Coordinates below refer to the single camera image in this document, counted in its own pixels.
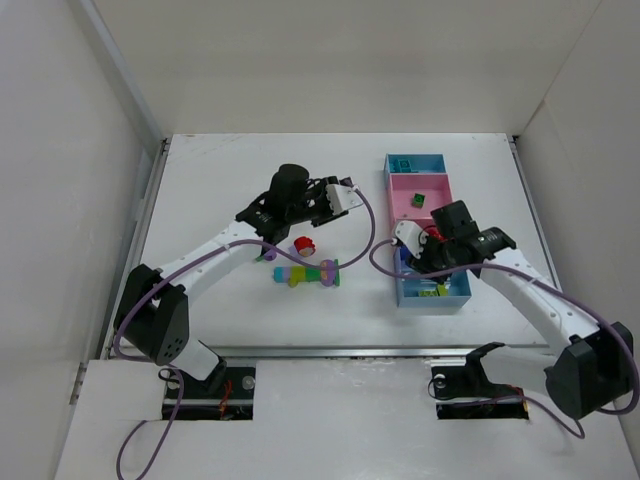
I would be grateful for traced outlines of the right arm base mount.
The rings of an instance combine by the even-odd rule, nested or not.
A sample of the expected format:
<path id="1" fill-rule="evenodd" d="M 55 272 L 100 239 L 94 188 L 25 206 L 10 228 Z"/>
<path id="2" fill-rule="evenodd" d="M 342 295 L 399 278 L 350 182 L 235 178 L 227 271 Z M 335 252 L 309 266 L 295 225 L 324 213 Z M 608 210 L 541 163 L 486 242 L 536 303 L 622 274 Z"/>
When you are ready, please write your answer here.
<path id="1" fill-rule="evenodd" d="M 438 361 L 431 365 L 429 395 L 436 401 L 438 420 L 528 420 L 521 388 L 492 382 L 481 361 L 505 345 L 492 342 L 472 350 L 462 362 Z"/>

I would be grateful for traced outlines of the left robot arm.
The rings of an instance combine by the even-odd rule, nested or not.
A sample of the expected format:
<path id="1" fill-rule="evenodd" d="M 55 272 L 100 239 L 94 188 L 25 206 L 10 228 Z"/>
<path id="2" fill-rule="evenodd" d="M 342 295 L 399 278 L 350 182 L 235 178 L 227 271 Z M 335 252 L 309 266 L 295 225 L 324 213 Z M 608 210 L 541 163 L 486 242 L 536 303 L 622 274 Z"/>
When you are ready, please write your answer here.
<path id="1" fill-rule="evenodd" d="M 208 392 L 217 390 L 226 362 L 190 332 L 190 306 L 215 283 L 285 240 L 292 226 L 314 227 L 361 205 L 350 178 L 311 178 L 283 164 L 269 188 L 214 238 L 162 267 L 140 264 L 127 276 L 114 320 L 113 347 L 123 340 L 160 367 L 174 367 Z"/>

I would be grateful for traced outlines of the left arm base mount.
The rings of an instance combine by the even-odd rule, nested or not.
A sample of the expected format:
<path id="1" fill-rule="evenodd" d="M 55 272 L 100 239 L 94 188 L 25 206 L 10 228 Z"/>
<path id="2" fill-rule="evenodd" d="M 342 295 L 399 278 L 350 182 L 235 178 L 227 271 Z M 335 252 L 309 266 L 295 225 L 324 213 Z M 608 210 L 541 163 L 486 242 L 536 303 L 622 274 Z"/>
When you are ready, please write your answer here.
<path id="1" fill-rule="evenodd" d="M 232 363 L 222 383 L 209 391 L 187 374 L 184 393 L 175 416 L 184 421 L 250 421 L 254 413 L 256 365 Z"/>

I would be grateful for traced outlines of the blue and pink sorting tray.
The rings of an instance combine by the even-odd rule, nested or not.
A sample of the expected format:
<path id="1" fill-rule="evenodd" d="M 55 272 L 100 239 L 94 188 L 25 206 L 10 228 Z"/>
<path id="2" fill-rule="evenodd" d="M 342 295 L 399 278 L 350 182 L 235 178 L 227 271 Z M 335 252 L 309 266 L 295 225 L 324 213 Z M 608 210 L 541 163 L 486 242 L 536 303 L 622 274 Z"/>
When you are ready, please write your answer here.
<path id="1" fill-rule="evenodd" d="M 393 155 L 411 157 L 415 173 L 391 173 L 389 157 Z M 422 227 L 430 227 L 433 224 L 431 211 L 453 201 L 445 159 L 441 154 L 389 153 L 385 158 L 384 174 L 391 225 L 400 220 L 411 220 Z M 422 208 L 411 205 L 415 193 L 426 196 Z M 452 313 L 471 299 L 470 283 L 465 272 L 452 275 L 445 283 L 450 284 L 448 296 L 419 297 L 419 291 L 436 290 L 438 283 L 426 279 L 397 279 L 397 306 L 432 313 Z"/>

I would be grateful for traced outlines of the turquoise lego bricks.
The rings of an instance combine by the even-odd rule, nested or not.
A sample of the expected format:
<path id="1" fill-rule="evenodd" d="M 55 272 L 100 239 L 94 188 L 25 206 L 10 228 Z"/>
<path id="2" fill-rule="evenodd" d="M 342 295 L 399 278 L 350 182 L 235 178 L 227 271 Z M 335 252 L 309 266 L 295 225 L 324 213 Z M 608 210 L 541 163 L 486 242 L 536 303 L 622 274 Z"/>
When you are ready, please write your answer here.
<path id="1" fill-rule="evenodd" d="M 393 155 L 389 157 L 389 171 L 391 173 L 415 173 L 412 166 L 412 158 L 407 156 Z"/>

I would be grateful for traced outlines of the purple flower lego piece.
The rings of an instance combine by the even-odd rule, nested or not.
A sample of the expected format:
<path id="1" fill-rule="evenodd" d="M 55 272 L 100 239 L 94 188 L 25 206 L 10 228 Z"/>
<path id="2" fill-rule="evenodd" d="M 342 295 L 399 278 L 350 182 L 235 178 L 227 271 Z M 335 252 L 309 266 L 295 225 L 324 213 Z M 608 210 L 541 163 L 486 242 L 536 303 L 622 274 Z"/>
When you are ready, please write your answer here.
<path id="1" fill-rule="evenodd" d="M 338 260 L 325 259 L 320 267 L 320 283 L 325 287 L 339 287 L 341 280 Z"/>

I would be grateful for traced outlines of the red lego cluster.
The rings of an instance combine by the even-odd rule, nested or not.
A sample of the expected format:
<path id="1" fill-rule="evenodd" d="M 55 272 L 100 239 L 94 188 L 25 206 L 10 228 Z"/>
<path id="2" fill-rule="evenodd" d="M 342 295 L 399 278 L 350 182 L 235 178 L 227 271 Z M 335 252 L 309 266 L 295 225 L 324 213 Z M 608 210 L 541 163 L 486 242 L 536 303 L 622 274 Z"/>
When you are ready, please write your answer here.
<path id="1" fill-rule="evenodd" d="M 446 238 L 434 226 L 427 227 L 425 229 L 425 231 L 426 231 L 426 233 L 428 234 L 429 237 L 433 237 L 434 239 L 436 239 L 439 242 L 446 241 Z"/>

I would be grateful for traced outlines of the purple round lego piece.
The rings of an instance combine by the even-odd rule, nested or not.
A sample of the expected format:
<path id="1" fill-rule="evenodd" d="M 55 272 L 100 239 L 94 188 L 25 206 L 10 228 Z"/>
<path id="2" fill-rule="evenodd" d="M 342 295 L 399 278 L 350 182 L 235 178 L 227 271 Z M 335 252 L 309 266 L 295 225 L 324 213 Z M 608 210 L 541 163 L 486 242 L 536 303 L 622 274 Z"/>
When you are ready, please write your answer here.
<path id="1" fill-rule="evenodd" d="M 274 250 L 268 250 L 264 254 L 259 256 L 256 259 L 256 261 L 257 262 L 261 262 L 261 261 L 271 262 L 271 261 L 275 260 L 276 258 L 277 258 L 277 252 L 274 251 Z"/>

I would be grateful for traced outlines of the long multicolour lego stack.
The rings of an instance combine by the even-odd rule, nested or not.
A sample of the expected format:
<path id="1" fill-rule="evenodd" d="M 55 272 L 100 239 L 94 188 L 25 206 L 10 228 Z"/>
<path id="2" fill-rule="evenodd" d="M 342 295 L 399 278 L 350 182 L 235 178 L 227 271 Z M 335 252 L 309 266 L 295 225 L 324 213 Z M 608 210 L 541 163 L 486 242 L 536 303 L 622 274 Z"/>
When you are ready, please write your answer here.
<path id="1" fill-rule="evenodd" d="M 321 281 L 321 277 L 319 270 L 304 266 L 275 267 L 273 269 L 273 280 L 291 288 L 300 283 L 318 283 Z"/>

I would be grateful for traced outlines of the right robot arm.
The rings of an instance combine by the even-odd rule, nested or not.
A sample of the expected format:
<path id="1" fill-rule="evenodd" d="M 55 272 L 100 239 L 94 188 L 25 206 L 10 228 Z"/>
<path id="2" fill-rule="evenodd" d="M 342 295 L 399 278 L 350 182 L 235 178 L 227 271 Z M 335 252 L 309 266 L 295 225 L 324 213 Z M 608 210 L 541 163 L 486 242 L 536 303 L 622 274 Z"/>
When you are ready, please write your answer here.
<path id="1" fill-rule="evenodd" d="M 501 342 L 483 345 L 462 367 L 439 367 L 445 397 L 501 397 L 519 389 L 549 397 L 566 416 L 579 420 L 629 395 L 624 415 L 639 403 L 639 370 L 633 336 L 583 303 L 555 289 L 498 227 L 480 229 L 462 201 L 431 213 L 432 235 L 414 221 L 400 220 L 395 241 L 409 252 L 416 278 L 445 282 L 470 271 L 529 322 L 550 348 L 547 355 L 520 352 Z"/>

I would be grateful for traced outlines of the aluminium front rail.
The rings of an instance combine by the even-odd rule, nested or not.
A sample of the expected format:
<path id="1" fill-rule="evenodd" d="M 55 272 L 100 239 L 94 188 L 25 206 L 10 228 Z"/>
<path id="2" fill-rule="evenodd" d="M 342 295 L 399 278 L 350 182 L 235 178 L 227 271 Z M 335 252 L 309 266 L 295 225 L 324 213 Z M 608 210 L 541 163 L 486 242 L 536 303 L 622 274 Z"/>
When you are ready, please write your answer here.
<path id="1" fill-rule="evenodd" d="M 478 345 L 433 348 L 404 347 L 319 347 L 319 346 L 213 346 L 220 356 L 234 359 L 374 359 L 464 357 Z"/>

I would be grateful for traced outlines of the red and lime lego stack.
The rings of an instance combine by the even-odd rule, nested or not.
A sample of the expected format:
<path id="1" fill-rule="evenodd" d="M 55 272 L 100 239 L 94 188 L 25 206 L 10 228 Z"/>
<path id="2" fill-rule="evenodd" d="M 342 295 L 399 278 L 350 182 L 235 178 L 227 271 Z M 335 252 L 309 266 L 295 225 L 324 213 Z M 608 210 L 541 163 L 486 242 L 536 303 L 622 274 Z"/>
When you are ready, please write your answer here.
<path id="1" fill-rule="evenodd" d="M 310 237 L 300 236 L 293 242 L 295 253 L 302 258 L 308 258 L 315 254 L 316 246 Z"/>

